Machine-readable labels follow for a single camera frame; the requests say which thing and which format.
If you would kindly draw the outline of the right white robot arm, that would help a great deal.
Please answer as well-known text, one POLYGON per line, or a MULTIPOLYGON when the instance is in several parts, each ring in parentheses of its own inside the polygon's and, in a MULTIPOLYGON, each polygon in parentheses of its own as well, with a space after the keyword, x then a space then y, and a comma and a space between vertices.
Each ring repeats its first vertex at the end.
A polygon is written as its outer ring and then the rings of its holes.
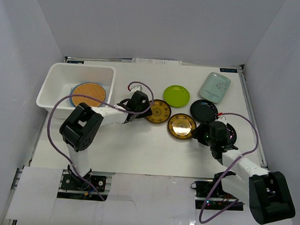
POLYGON ((209 199, 215 196, 223 198, 230 194, 235 201, 242 202, 260 225, 295 217, 295 207, 285 176, 281 172, 270 172, 246 158, 227 138, 227 126, 220 121, 202 122, 194 129, 192 137, 208 146, 212 157, 226 167, 217 173, 213 185, 202 204, 206 208, 209 199))

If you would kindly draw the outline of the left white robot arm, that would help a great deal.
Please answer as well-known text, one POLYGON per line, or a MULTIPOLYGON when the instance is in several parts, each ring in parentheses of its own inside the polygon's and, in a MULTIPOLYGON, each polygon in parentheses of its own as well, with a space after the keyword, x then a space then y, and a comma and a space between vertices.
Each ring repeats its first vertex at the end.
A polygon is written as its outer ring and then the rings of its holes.
POLYGON ((142 91, 131 92, 131 97, 114 106, 91 107, 80 103, 60 127, 60 134, 66 143, 70 164, 68 171, 78 189, 90 184, 92 169, 88 160, 88 147, 92 144, 101 126, 125 124, 135 119, 152 115, 152 101, 142 91))

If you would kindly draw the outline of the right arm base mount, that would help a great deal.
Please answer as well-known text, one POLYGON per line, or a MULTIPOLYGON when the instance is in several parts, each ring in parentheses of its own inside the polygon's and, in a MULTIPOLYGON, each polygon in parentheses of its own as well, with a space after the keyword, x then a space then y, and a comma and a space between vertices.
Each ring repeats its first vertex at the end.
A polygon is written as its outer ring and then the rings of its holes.
POLYGON ((214 182, 211 179, 198 180, 190 185, 190 188, 195 191, 195 207, 197 210, 200 210, 203 204, 206 203, 206 210, 220 211, 237 200, 231 194, 216 188, 210 198, 205 201, 213 185, 214 182))

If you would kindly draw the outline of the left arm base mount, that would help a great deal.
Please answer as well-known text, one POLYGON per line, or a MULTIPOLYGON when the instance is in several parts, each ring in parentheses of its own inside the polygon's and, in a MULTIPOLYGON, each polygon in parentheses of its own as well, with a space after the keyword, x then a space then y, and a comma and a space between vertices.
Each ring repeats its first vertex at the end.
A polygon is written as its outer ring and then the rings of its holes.
POLYGON ((103 173, 88 174, 85 178, 93 184, 94 188, 77 176, 64 171, 57 198, 85 201, 106 201, 111 189, 112 175, 103 173))

